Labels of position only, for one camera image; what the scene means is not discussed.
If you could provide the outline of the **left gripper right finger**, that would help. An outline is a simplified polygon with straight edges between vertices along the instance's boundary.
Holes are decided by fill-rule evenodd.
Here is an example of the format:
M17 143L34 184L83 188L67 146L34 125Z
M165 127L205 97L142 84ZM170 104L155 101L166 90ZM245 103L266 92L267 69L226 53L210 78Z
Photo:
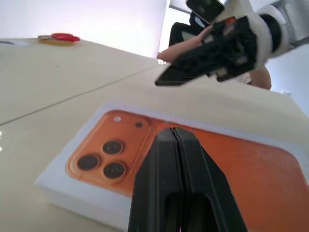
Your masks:
M246 232L226 176L193 132L174 128L184 183L183 232Z

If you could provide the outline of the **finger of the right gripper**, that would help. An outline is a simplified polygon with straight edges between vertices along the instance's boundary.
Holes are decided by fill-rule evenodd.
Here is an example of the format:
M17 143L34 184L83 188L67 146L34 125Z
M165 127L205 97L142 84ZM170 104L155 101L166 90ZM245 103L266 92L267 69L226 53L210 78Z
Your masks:
M184 42L175 44L175 58L173 59L173 63L180 61L184 55L186 55L191 50L200 47L203 44L203 40L206 36L208 36L211 28L205 28L199 35L186 40Z
M156 86L181 86L210 74L213 54L191 51L180 56L155 80Z

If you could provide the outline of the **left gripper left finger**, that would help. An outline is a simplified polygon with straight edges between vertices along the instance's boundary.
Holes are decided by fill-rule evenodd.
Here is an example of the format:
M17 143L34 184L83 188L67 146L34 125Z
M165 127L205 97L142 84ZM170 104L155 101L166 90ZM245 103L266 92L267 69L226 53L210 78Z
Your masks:
M129 232L185 231L184 134L184 128L167 128L154 137L136 174Z

